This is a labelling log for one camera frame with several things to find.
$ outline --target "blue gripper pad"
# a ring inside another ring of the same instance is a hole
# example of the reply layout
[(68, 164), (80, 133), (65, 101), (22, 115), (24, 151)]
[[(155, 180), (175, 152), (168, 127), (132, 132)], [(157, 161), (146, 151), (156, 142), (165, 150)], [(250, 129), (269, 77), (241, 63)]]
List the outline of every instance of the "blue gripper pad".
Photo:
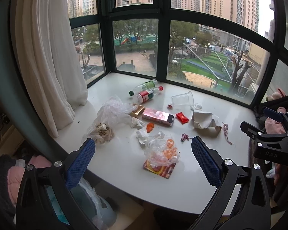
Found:
[(88, 139), (85, 141), (83, 148), (66, 171), (65, 185), (68, 190), (78, 185), (80, 178), (84, 174), (94, 154), (95, 142), (93, 139)]
[(191, 143), (192, 152), (203, 170), (211, 186), (219, 188), (221, 185), (221, 170), (205, 146), (195, 137)]
[(265, 108), (263, 110), (263, 114), (266, 116), (266, 117), (269, 117), (269, 118), (272, 118), (273, 120), (275, 120), (276, 122), (283, 122), (284, 118), (282, 116), (281, 113), (278, 113), (270, 108)]

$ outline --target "white curtain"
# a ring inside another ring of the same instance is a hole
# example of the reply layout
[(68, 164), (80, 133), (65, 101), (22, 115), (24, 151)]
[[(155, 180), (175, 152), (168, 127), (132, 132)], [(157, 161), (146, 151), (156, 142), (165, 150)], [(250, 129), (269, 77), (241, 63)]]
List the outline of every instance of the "white curtain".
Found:
[(71, 34), (67, 0), (16, 0), (15, 55), (32, 104), (53, 137), (85, 105), (88, 89)]

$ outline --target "pink box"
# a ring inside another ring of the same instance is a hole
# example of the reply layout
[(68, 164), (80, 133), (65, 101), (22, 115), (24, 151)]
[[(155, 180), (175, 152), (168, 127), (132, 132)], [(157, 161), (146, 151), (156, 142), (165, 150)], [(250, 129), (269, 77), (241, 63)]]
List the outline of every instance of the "pink box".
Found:
[(174, 122), (174, 115), (146, 108), (142, 114), (142, 118), (161, 123), (166, 126), (172, 126)]

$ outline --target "das logo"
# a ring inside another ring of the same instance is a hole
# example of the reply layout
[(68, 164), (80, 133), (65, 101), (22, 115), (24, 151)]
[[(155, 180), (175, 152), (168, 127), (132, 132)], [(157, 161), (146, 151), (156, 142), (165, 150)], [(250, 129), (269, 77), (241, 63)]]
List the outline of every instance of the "das logo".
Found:
[(269, 156), (269, 157), (277, 157), (277, 153), (273, 153), (273, 152), (269, 152), (269, 151), (266, 151), (266, 156)]

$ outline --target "bottle label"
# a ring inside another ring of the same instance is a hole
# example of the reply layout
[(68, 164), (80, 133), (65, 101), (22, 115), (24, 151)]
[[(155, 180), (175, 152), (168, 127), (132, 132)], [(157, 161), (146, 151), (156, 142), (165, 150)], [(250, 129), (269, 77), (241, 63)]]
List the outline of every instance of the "bottle label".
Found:
[(155, 83), (152, 81), (145, 82), (144, 84), (147, 86), (147, 88), (154, 88), (155, 87)]
[(152, 89), (147, 89), (145, 91), (139, 92), (139, 94), (142, 96), (143, 102), (150, 100), (154, 97), (154, 92)]

